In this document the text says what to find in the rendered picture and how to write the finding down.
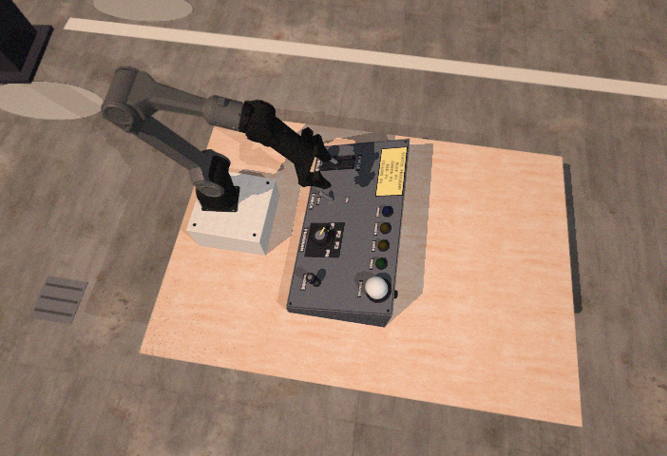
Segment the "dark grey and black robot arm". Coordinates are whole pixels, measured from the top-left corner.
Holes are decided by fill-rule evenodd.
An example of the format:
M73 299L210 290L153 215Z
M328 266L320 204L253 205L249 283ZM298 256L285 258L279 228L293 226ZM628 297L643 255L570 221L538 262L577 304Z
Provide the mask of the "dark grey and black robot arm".
M156 83L147 72L130 66L115 70L101 110L103 118L128 134L133 130L133 135L188 169L202 211L238 210L240 187L234 186L229 174L230 160L213 149L198 150L151 115L164 110L203 117L210 125L245 133L248 140L284 157L293 154L300 141L267 102L243 103L217 95L204 99Z

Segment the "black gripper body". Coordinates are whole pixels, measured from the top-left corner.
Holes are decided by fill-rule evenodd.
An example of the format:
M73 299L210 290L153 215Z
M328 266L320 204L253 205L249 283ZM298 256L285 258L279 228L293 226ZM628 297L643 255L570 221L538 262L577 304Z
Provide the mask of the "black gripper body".
M309 127L301 131L299 145L293 154L285 157L295 166L295 171L298 177L298 184L302 187L311 185L308 176L314 162L314 157L319 153L319 147L314 146L312 136L314 132ZM302 139L303 138L303 139ZM307 141L304 141L304 139Z

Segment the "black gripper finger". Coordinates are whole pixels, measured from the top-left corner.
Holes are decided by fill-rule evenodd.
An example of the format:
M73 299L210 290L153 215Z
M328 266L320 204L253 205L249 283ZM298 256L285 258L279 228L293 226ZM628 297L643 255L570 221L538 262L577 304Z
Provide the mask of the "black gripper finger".
M322 189L327 189L331 187L331 184L326 179L324 179L319 170L316 172L310 172L308 180L313 181L309 186L314 186Z
M320 160L322 160L323 162L330 161L332 159L332 157L331 157L330 153L328 152L328 150L326 149L326 147L325 147L325 145L322 141L321 136L319 134L316 134L314 136L311 135L311 136L312 136L312 139L314 141L314 146L317 145L319 147L319 153L315 156L317 158L319 158Z

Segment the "grey control console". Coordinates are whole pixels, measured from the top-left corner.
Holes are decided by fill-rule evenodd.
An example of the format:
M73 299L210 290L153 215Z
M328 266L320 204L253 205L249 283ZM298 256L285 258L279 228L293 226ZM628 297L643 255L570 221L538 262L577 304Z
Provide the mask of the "grey control console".
M325 146L286 308L385 328L392 317L410 139ZM339 156L339 157L338 157ZM327 165L327 166L326 166Z

